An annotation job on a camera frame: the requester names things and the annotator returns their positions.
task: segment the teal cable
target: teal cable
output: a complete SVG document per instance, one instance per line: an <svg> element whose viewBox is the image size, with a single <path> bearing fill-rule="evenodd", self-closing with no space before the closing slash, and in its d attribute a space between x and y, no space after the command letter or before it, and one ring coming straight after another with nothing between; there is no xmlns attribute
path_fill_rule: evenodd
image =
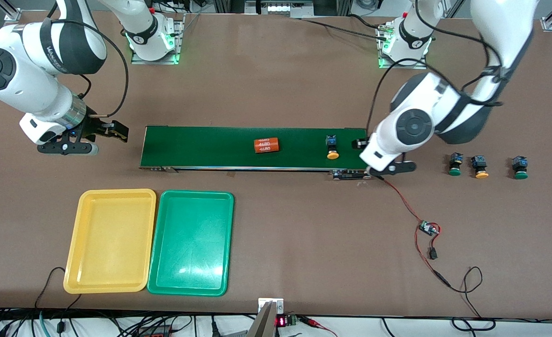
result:
<svg viewBox="0 0 552 337"><path fill-rule="evenodd" d="M42 311L38 312L38 321L41 323L41 327L43 328L43 332L45 333L45 336L51 337L51 335L49 335L49 331L47 331L47 327L45 326Z"/></svg>

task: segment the black plug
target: black plug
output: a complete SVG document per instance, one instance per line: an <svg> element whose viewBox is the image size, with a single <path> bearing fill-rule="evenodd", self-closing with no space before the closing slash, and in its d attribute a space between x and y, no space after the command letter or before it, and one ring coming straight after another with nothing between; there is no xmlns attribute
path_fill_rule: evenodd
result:
<svg viewBox="0 0 552 337"><path fill-rule="evenodd" d="M436 248L434 247L428 248L427 254L430 256L430 260L436 260L438 258L438 253L436 253Z"/></svg>
<svg viewBox="0 0 552 337"><path fill-rule="evenodd" d="M211 337L222 337L222 335L220 335L220 330L218 330L218 325L215 324L215 318L213 316L211 316Z"/></svg>

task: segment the orange can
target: orange can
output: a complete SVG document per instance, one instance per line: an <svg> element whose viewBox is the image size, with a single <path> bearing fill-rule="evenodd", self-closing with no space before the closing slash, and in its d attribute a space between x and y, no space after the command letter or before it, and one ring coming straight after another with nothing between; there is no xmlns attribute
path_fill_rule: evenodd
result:
<svg viewBox="0 0 552 337"><path fill-rule="evenodd" d="M263 154L266 152L280 151L280 144L277 138L255 139L255 153Z"/></svg>

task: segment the brown table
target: brown table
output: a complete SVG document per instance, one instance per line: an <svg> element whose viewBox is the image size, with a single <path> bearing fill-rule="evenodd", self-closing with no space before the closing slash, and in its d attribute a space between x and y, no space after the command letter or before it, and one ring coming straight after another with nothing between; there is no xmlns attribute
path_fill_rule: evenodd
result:
<svg viewBox="0 0 552 337"><path fill-rule="evenodd" d="M24 13L39 21L43 13ZM117 19L94 13L126 50ZM355 19L324 21L369 32ZM440 27L475 34L468 20ZM127 144L98 141L97 156L44 156L21 132L22 114L0 102L0 306L31 307L49 270L65 266L74 214L86 190L228 190L236 197L228 291L218 298L153 296L146 291L85 295L81 308L253 312L258 297L284 297L306 314L471 315L413 246L415 220L390 187L374 180L333 182L321 173L138 169L146 125L362 127L383 71L369 39L285 17L202 15L186 33L179 66L130 66L128 98L117 119ZM430 62L456 83L481 70L480 45L437 34ZM87 104L113 110L124 79L109 50L90 78ZM395 70L381 90L374 123L418 71ZM79 77L62 76L75 92ZM434 138L411 152L418 169L390 177L417 213L438 222L432 264L454 285L479 266L470 299L485 316L552 318L552 33L535 36L481 135L451 146ZM446 156L485 155L490 177L451 177ZM530 178L511 178L509 158L527 156ZM420 235L426 249L428 238ZM65 307L60 276L42 305ZM470 284L477 281L470 278Z"/></svg>

